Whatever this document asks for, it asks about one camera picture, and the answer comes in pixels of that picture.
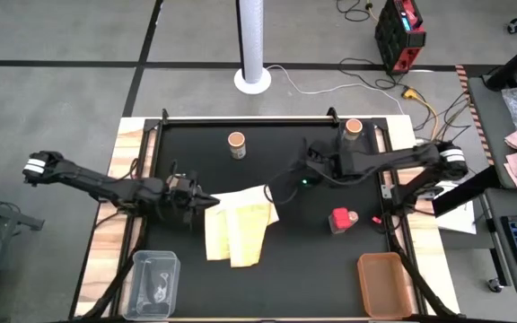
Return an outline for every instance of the white paper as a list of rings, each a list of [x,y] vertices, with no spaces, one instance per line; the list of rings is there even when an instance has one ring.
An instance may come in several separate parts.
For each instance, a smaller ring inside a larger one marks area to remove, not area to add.
[[[456,188],[457,185],[450,181],[441,181],[437,186],[444,189],[444,191],[438,195],[441,196]],[[438,227],[441,229],[476,234],[474,205],[472,204],[472,201],[458,206],[447,214],[437,217],[436,222],[438,223]]]

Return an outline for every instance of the small red part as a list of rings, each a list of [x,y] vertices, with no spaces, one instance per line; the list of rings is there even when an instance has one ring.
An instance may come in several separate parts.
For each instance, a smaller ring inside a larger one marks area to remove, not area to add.
[[[346,230],[352,226],[352,222],[348,217],[348,209],[345,207],[332,210],[332,221],[338,230]]]

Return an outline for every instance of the gray floor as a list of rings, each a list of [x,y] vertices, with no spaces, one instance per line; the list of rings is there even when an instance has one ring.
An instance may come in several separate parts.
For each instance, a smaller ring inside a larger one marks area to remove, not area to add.
[[[517,52],[517,35],[503,24],[517,15],[517,1],[416,0],[428,30],[419,64],[500,64]],[[0,0],[0,59],[137,60],[154,0]],[[165,0],[150,61],[238,61],[234,2]],[[383,1],[375,1],[381,8]],[[269,62],[336,63],[343,57],[379,62],[372,21],[346,22],[332,0],[266,0],[265,59]],[[27,156],[57,150],[84,166],[105,171],[133,69],[0,67],[0,199],[46,219],[41,232],[15,238],[0,274],[0,318],[12,322],[65,319],[71,306],[97,204],[60,185],[22,184]],[[309,115],[335,107],[341,114],[399,114],[396,103],[361,87],[320,95],[298,93],[280,70],[271,88],[245,96],[232,86],[234,70],[148,69],[134,116]],[[356,79],[333,71],[289,71],[303,91]],[[361,73],[365,78],[382,73]],[[435,109],[461,93],[455,73],[405,76]],[[400,98],[415,125],[425,108]],[[468,112],[457,123],[472,125]],[[430,127],[417,132],[429,136]],[[447,135],[457,134],[455,129]],[[471,128],[456,142],[474,171],[487,166]],[[517,320],[513,289],[492,294],[482,284],[495,275],[484,250],[448,250],[462,312],[483,319]]]

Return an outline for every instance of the clear plastic container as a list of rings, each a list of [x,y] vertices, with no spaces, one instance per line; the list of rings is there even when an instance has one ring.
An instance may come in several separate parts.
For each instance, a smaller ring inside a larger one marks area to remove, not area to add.
[[[133,255],[135,266],[127,311],[130,320],[161,320],[175,311],[180,261],[172,251],[142,250]]]
[[[403,319],[412,314],[397,253],[363,254],[358,259],[358,275],[364,309],[373,319]]]

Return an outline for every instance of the orange plastic tray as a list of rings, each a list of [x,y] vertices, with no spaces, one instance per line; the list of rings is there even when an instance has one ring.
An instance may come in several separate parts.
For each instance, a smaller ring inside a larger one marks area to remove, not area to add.
[[[395,252],[363,254],[358,275],[364,309],[373,319],[403,319],[412,314],[400,256]]]

